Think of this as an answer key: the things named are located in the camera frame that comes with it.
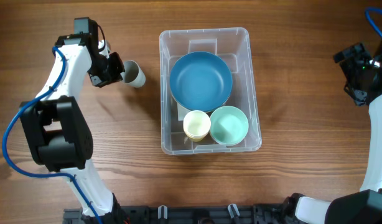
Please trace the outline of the dark blue plate in bin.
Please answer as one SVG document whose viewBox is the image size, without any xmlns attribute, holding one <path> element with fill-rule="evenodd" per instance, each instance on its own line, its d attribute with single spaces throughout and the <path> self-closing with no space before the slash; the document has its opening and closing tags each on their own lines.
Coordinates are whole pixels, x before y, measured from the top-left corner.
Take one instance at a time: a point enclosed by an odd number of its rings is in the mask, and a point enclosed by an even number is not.
<svg viewBox="0 0 382 224">
<path fill-rule="evenodd" d="M 209 52 L 192 52 L 174 64 L 169 85 L 172 94 L 177 88 L 232 88 L 233 77 L 227 64 Z"/>
</svg>

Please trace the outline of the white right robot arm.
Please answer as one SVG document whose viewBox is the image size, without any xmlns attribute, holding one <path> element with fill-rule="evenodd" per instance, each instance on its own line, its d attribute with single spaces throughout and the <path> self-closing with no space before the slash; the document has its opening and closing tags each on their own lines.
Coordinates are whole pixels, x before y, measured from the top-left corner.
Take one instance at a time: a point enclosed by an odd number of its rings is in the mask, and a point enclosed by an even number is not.
<svg viewBox="0 0 382 224">
<path fill-rule="evenodd" d="M 371 137 L 368 167 L 359 192 L 331 202 L 293 194 L 281 205 L 282 222 L 382 223 L 382 36 L 371 55 L 362 43 L 333 56 L 346 78 L 344 91 L 367 106 Z"/>
</svg>

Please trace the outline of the dark blue plate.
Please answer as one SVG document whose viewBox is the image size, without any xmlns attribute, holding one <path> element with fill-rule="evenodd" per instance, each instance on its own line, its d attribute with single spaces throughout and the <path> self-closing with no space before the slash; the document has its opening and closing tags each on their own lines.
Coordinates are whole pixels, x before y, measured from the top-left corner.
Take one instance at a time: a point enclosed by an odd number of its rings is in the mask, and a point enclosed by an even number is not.
<svg viewBox="0 0 382 224">
<path fill-rule="evenodd" d="M 174 64 L 169 85 L 172 94 L 177 88 L 232 88 L 233 77 L 227 64 L 209 52 L 192 52 Z"/>
<path fill-rule="evenodd" d="M 188 110 L 213 111 L 230 97 L 232 88 L 177 88 L 172 90 L 173 98 Z"/>
</svg>

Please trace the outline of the grey plastic cup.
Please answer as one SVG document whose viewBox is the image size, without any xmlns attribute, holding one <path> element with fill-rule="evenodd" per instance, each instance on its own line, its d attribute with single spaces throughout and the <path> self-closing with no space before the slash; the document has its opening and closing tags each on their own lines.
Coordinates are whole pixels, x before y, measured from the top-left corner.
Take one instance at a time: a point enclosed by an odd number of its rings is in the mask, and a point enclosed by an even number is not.
<svg viewBox="0 0 382 224">
<path fill-rule="evenodd" d="M 123 82 L 134 88 L 142 87 L 146 82 L 146 76 L 139 65 L 133 60 L 127 60 L 123 63 L 124 72 L 121 73 Z"/>
</svg>

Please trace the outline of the clear plastic storage bin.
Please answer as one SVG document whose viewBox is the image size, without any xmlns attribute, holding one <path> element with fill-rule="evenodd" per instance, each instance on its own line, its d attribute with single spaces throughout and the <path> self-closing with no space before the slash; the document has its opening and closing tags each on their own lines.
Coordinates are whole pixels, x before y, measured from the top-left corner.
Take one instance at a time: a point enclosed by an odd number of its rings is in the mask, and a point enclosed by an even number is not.
<svg viewBox="0 0 382 224">
<path fill-rule="evenodd" d="M 161 145 L 171 156 L 257 151 L 262 145 L 249 33 L 243 27 L 165 30 L 159 36 Z M 183 120 L 195 110 L 240 109 L 248 131 L 236 144 L 193 142 Z"/>
</svg>

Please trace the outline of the cream plastic cup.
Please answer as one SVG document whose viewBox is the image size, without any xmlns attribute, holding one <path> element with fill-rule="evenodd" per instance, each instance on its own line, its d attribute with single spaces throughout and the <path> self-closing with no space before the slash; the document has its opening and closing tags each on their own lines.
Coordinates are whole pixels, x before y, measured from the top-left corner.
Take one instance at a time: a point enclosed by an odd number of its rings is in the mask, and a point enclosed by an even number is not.
<svg viewBox="0 0 382 224">
<path fill-rule="evenodd" d="M 206 136 L 210 127 L 210 117 L 203 111 L 190 111 L 183 120 L 183 129 L 187 136 Z"/>
</svg>

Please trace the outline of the white paper label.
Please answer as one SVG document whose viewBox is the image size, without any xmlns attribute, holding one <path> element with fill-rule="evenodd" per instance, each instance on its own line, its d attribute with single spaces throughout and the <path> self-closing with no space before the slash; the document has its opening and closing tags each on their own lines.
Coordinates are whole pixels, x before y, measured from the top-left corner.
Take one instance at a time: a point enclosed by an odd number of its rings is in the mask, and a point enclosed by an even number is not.
<svg viewBox="0 0 382 224">
<path fill-rule="evenodd" d="M 185 116 L 190 112 L 187 108 L 184 108 L 180 104 L 177 104 L 177 118 L 179 121 L 183 121 Z"/>
</svg>

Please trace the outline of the yellow plastic cup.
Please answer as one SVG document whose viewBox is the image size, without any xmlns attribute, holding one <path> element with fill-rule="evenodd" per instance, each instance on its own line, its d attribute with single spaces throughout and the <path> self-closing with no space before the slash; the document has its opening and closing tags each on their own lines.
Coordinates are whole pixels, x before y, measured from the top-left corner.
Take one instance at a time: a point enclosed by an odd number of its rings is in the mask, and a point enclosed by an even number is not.
<svg viewBox="0 0 382 224">
<path fill-rule="evenodd" d="M 193 142 L 201 141 L 205 136 L 188 136 L 188 138 Z"/>
</svg>

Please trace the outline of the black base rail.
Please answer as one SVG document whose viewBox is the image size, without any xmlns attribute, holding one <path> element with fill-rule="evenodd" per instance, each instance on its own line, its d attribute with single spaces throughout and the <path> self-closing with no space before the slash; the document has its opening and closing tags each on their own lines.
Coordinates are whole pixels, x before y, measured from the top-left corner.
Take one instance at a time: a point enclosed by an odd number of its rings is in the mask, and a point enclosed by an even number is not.
<svg viewBox="0 0 382 224">
<path fill-rule="evenodd" d="M 297 219 L 285 216 L 280 204 L 256 204 L 250 206 L 227 205 L 222 207 L 148 207 L 122 208 L 131 223 L 198 223 L 208 218 L 214 223 L 299 223 Z"/>
</svg>

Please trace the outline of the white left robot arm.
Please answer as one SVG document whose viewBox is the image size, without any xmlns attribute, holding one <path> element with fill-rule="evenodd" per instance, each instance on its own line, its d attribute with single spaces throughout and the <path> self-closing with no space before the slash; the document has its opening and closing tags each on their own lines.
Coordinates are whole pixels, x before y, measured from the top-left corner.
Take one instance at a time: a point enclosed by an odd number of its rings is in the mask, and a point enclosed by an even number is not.
<svg viewBox="0 0 382 224">
<path fill-rule="evenodd" d="M 47 168 L 46 178 L 67 181 L 85 223 L 126 223 L 93 164 L 93 137 L 77 103 L 85 77 L 98 88 L 123 79 L 122 60 L 99 39 L 103 35 L 96 21 L 76 18 L 74 33 L 60 36 L 52 49 L 55 63 L 45 86 L 21 104 L 19 118 L 34 162 Z"/>
</svg>

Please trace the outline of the mint green bowl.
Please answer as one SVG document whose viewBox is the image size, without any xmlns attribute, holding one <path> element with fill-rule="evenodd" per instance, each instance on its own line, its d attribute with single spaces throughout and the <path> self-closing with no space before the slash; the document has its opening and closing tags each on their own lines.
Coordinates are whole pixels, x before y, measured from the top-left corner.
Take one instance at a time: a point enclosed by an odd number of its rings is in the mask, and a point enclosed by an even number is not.
<svg viewBox="0 0 382 224">
<path fill-rule="evenodd" d="M 222 106 L 210 115 L 210 135 L 218 144 L 234 146 L 247 135 L 249 121 L 237 107 Z"/>
</svg>

